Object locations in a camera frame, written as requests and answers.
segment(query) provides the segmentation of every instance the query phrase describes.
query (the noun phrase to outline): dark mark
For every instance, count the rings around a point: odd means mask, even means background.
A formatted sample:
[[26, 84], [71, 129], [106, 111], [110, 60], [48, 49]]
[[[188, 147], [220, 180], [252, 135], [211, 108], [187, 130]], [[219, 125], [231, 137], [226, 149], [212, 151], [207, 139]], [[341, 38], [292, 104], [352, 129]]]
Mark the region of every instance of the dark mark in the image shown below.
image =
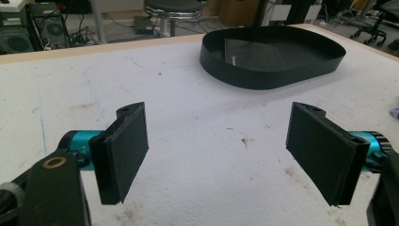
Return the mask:
[[253, 139], [242, 138], [242, 139], [241, 139], [241, 142], [243, 142], [244, 145], [246, 145], [246, 148], [247, 148], [249, 142], [253, 142]]
[[334, 210], [334, 209], [330, 209], [330, 210], [327, 211], [327, 214], [328, 214], [329, 216], [333, 216], [333, 215], [335, 215], [336, 213], [337, 213], [337, 210]]
[[341, 218], [336, 218], [335, 222], [340, 226], [346, 226], [346, 222]]

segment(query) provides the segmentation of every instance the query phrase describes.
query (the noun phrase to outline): metal stool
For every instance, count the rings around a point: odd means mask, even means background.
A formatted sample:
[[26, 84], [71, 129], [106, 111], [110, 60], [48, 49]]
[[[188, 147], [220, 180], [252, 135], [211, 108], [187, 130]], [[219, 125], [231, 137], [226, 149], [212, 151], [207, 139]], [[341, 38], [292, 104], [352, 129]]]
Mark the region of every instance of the metal stool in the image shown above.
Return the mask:
[[202, 7], [196, 0], [144, 0], [144, 11], [161, 19], [161, 26], [154, 29], [160, 37], [175, 36], [176, 20], [199, 18]]

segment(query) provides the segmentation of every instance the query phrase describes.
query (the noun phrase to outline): white table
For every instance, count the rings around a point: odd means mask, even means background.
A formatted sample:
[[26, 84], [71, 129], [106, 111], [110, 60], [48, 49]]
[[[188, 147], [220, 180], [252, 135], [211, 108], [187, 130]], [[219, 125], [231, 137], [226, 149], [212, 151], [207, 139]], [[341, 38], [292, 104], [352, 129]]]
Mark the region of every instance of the white table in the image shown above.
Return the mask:
[[200, 66], [202, 35], [0, 56], [0, 183], [54, 151], [70, 130], [103, 130], [146, 103], [150, 149], [124, 204], [100, 203], [82, 172], [94, 225], [366, 225], [378, 175], [330, 207], [285, 149], [292, 102], [399, 150], [399, 61], [312, 25], [347, 51], [336, 72], [271, 90], [239, 89]]

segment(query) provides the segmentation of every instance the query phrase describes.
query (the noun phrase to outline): black oval tray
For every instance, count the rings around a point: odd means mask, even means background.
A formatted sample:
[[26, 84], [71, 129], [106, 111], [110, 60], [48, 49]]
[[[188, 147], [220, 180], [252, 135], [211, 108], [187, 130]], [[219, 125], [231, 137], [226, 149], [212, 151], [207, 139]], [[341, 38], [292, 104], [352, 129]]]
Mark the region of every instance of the black oval tray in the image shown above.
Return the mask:
[[[225, 40], [265, 43], [278, 50], [262, 54], [270, 70], [236, 67], [225, 60]], [[202, 39], [199, 61], [211, 76], [245, 89], [274, 89], [334, 72], [346, 51], [337, 42], [304, 29], [264, 26], [217, 30]]]

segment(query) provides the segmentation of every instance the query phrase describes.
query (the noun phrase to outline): cable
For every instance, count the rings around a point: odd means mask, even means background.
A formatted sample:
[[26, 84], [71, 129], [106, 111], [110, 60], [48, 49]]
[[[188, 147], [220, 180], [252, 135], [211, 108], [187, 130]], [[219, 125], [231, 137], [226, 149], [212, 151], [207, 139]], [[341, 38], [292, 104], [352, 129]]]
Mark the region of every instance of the cable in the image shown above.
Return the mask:
[[150, 37], [152, 35], [146, 35], [146, 36], [140, 36], [140, 37], [136, 37], [136, 38], [132, 38], [132, 39], [121, 39], [121, 40], [111, 40], [108, 43], [115, 43], [115, 42], [124, 42], [124, 41], [132, 41], [132, 40], [141, 40], [147, 37]]
[[114, 18], [112, 18], [108, 13], [106, 13], [105, 16], [106, 16], [107, 18], [111, 19], [111, 21], [112, 21], [113, 23], [115, 23], [115, 24], [119, 24], [119, 25], [124, 26], [124, 27], [134, 27], [134, 26], [128, 26], [128, 25], [121, 24], [121, 23], [117, 22], [117, 21], [116, 21]]

